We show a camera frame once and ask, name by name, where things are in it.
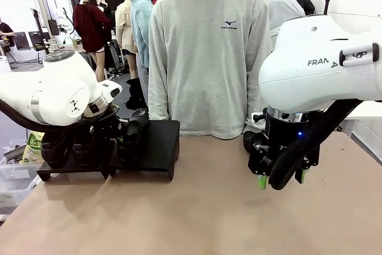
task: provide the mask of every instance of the beige jacket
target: beige jacket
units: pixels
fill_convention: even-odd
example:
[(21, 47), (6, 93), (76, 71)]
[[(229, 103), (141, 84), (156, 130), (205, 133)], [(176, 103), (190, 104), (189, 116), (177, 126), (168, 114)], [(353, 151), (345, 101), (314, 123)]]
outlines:
[(115, 11), (115, 26), (118, 45), (131, 53), (136, 53), (133, 31), (130, 20), (131, 1), (125, 0)]

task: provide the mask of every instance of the person in black shirt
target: person in black shirt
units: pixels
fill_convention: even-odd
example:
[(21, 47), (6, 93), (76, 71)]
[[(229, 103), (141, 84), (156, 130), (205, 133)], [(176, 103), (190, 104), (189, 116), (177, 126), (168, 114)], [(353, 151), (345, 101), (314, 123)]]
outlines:
[(1, 22), (1, 19), (0, 19), (0, 38), (2, 38), (2, 39), (8, 38), (9, 43), (10, 43), (10, 47), (14, 46), (14, 40), (13, 40), (14, 35), (15, 35), (15, 33), (9, 27), (9, 25), (7, 25), (4, 22)]

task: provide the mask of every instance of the yellow green package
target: yellow green package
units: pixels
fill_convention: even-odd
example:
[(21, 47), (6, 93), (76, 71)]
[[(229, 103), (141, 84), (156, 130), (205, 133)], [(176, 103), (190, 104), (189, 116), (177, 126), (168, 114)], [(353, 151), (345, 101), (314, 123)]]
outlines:
[(41, 156), (41, 141), (44, 133), (31, 131), (28, 143), (25, 147), (23, 159), (20, 164), (41, 164), (44, 162)]

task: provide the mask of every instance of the gray pants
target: gray pants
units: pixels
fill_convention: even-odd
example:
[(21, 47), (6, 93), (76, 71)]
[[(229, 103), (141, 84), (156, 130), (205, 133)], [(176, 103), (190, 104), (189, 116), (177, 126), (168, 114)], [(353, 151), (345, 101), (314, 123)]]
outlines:
[(138, 70), (138, 76), (139, 81), (141, 82), (142, 92), (144, 100), (146, 101), (146, 104), (149, 105), (149, 71), (146, 67), (143, 66), (139, 55), (137, 53), (137, 70)]

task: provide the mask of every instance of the brown tabletop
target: brown tabletop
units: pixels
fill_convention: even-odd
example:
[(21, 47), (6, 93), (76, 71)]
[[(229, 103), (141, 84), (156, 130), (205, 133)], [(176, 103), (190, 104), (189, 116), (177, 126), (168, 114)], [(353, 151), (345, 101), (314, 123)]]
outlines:
[(282, 191), (258, 189), (241, 137), (180, 145), (172, 182), (39, 184), (0, 228), (0, 254), (382, 254), (382, 169), (345, 134), (322, 145), (305, 184)]

